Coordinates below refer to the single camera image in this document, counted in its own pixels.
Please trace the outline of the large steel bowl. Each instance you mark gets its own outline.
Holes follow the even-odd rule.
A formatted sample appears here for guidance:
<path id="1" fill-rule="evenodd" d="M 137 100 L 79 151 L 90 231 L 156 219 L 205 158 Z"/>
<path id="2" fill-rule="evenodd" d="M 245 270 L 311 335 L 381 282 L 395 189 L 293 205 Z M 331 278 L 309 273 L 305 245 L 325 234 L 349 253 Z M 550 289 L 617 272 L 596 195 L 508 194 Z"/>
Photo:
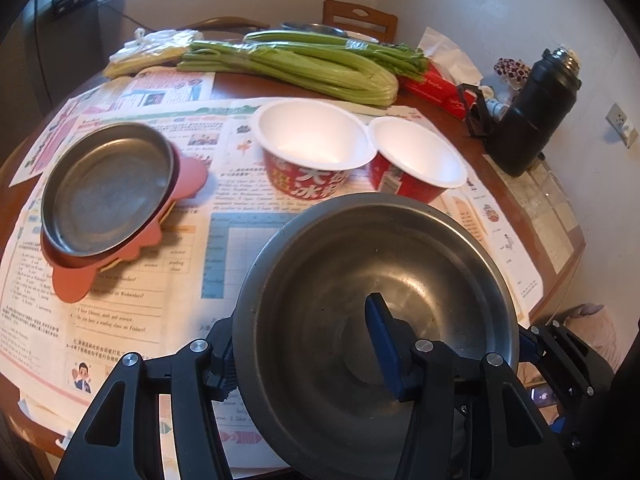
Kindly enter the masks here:
<path id="1" fill-rule="evenodd" d="M 397 469 L 411 408 L 378 367 L 364 320 L 372 292 L 419 337 L 465 358 L 518 362 L 506 282 L 457 221 L 378 193 L 310 207 L 262 248 L 233 313 L 248 414 L 307 477 L 389 479 Z"/>

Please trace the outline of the orange plastic plate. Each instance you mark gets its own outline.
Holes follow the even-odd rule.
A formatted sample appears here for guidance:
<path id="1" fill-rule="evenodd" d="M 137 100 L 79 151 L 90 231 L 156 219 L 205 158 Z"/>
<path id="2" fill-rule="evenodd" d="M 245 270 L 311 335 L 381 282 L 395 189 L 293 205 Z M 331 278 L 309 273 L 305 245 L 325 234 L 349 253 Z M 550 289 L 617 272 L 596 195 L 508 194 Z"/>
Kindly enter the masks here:
<path id="1" fill-rule="evenodd" d="M 160 244 L 160 224 L 207 178 L 200 160 L 172 144 L 160 151 L 120 141 L 71 148 L 51 171 L 41 202 L 41 250 L 58 299 L 85 298 L 98 273 Z"/>

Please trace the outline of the steel plate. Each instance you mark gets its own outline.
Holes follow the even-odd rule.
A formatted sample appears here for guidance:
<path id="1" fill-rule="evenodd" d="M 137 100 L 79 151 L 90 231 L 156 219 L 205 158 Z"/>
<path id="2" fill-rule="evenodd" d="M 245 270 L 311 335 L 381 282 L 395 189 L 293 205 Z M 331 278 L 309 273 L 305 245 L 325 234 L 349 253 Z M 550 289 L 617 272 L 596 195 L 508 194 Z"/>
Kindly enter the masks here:
<path id="1" fill-rule="evenodd" d="M 149 126 L 120 122 L 96 129 L 69 148 L 47 177 L 43 233 L 66 256 L 108 252 L 160 210 L 177 168 L 175 149 Z"/>

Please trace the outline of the red paper bowl white inside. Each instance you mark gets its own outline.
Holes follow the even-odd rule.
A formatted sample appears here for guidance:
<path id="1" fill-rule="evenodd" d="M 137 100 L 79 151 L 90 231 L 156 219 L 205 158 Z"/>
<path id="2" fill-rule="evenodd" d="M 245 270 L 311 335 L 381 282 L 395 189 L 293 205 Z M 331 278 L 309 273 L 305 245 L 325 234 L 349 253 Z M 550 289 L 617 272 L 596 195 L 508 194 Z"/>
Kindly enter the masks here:
<path id="1" fill-rule="evenodd" d="M 252 116 L 267 177 L 299 200 L 324 200 L 375 158 L 367 128 L 341 107 L 310 99 L 276 99 Z"/>

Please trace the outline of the large front newspaper sheet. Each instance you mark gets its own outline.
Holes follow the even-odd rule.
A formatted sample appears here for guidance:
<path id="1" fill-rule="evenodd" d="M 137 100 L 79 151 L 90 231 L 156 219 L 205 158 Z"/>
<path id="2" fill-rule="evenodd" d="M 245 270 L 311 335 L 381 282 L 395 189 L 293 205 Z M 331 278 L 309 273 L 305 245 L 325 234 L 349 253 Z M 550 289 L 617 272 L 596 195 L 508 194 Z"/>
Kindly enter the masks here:
<path id="1" fill-rule="evenodd" d="M 1 371 L 32 400 L 41 425 L 71 434 L 122 354 L 162 356 L 204 336 L 231 313 L 267 240 L 322 200 L 318 172 L 305 171 L 292 195 L 271 185 L 253 132 L 259 107 L 248 99 L 86 113 L 56 120 L 40 136 L 40 174 L 89 132 L 119 122 L 157 129 L 208 170 L 198 195 L 164 221 L 160 244 L 100 272 L 76 304 L 52 287 L 40 248 L 40 190 L 12 221 L 1 263 Z"/>

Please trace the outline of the black thermos bottle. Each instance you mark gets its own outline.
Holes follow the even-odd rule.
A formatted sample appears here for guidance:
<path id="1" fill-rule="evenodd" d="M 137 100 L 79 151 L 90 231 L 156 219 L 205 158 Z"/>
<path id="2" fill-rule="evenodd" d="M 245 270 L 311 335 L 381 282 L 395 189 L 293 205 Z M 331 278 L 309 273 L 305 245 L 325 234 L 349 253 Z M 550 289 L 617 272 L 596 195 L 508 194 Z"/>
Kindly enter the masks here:
<path id="1" fill-rule="evenodd" d="M 524 174 L 574 106 L 582 86 L 579 71 L 573 50 L 544 50 L 501 118 L 490 116 L 480 87 L 458 84 L 469 135 L 483 141 L 486 153 L 506 174 Z"/>

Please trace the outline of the patterned small object behind thermos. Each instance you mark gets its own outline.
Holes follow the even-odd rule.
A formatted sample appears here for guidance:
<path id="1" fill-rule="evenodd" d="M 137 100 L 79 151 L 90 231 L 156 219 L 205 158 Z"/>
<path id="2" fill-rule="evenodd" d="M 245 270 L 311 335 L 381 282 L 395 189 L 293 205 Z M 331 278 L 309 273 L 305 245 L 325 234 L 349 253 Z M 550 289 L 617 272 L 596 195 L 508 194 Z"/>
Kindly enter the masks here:
<path id="1" fill-rule="evenodd" d="M 494 71 L 510 84 L 524 84 L 530 73 L 530 67 L 522 60 L 514 58 L 498 58 L 494 65 Z"/>

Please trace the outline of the red tissue box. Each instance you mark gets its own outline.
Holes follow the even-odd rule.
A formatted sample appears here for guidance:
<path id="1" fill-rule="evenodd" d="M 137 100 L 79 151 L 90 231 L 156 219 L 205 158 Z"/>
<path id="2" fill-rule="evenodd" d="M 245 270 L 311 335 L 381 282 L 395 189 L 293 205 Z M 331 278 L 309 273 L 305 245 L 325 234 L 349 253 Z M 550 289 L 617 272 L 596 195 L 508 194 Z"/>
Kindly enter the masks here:
<path id="1" fill-rule="evenodd" d="M 458 87 L 446 80 L 438 69 L 430 64 L 420 81 L 400 77 L 401 88 L 406 89 L 421 100 L 435 105 L 450 116 L 463 120 L 476 100 L 476 95 L 468 90 L 463 93 Z"/>

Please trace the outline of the white tissue paper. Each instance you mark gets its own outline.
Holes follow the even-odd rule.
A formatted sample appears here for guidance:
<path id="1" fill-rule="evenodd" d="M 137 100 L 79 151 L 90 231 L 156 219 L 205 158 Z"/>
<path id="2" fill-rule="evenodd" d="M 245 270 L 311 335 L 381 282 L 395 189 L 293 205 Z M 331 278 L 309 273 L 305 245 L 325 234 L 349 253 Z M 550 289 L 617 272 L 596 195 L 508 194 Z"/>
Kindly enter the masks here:
<path id="1" fill-rule="evenodd" d="M 437 30 L 427 27 L 419 42 L 419 48 L 446 81 L 473 86 L 478 86 L 482 81 L 482 73 L 468 55 Z"/>

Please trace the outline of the celery bunch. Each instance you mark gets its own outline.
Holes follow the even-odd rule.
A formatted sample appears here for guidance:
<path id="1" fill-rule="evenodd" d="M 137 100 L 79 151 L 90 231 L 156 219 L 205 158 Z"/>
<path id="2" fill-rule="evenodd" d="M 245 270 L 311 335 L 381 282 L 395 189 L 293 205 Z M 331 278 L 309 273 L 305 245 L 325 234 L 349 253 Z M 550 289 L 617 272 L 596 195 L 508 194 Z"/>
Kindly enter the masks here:
<path id="1" fill-rule="evenodd" d="M 389 107 L 401 78 L 420 82 L 430 61 L 405 44 L 296 32 L 251 32 L 242 42 L 194 40 L 177 65 L 182 72 L 252 74 L 342 101 Z"/>

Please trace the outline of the yellow vegetables in plastic bag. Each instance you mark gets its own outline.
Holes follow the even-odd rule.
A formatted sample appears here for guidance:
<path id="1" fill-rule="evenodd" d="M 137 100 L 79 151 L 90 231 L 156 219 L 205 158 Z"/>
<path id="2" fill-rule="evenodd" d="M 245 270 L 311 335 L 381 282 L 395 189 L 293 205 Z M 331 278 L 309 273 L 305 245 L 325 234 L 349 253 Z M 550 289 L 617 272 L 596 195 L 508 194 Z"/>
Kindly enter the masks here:
<path id="1" fill-rule="evenodd" d="M 108 79 L 137 74 L 152 66 L 177 63 L 190 44 L 204 35 L 193 29 L 163 29 L 146 32 L 138 28 L 134 39 L 108 58 L 102 74 Z"/>

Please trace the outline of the steel bowl at back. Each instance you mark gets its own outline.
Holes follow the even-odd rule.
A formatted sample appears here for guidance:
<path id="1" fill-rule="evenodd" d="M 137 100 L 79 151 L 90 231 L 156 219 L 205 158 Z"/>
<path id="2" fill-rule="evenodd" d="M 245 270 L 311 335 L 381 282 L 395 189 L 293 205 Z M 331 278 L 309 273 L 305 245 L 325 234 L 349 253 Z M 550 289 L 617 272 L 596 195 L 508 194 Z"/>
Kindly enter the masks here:
<path id="1" fill-rule="evenodd" d="M 319 23 L 283 22 L 280 24 L 280 27 L 284 30 L 292 30 L 293 32 L 313 32 L 314 34 L 334 37 L 348 37 L 347 32 L 343 29 Z"/>

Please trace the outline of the wooden chair with slot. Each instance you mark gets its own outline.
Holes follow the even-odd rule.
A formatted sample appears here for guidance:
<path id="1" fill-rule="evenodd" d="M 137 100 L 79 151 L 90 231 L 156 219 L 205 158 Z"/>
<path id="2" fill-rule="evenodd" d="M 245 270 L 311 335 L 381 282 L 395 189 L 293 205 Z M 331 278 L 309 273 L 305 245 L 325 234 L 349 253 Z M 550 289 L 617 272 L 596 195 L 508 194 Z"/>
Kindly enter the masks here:
<path id="1" fill-rule="evenodd" d="M 322 6 L 322 23 L 392 44 L 396 38 L 398 17 L 370 6 L 326 0 Z"/>

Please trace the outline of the curved wooden chair back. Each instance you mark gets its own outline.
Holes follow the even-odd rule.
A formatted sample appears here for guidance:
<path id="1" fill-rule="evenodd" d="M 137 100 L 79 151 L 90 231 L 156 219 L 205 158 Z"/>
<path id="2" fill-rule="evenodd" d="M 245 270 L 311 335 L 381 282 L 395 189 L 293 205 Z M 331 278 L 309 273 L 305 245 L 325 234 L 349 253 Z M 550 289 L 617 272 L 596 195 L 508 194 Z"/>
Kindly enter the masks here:
<path id="1" fill-rule="evenodd" d="M 238 42 L 251 32 L 270 29 L 270 25 L 239 16 L 218 16 L 183 26 L 183 29 L 197 30 L 207 40 Z"/>

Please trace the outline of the wall power socket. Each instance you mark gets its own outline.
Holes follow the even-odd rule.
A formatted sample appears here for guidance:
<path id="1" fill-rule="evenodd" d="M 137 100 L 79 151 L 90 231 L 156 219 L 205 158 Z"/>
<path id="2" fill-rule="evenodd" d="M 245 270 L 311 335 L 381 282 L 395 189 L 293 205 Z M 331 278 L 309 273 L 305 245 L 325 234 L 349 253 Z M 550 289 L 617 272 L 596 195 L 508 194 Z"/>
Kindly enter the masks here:
<path id="1" fill-rule="evenodd" d="M 605 120 L 620 136 L 626 148 L 631 148 L 634 142 L 638 140 L 638 130 L 617 103 L 612 104 L 608 114 L 605 116 Z"/>

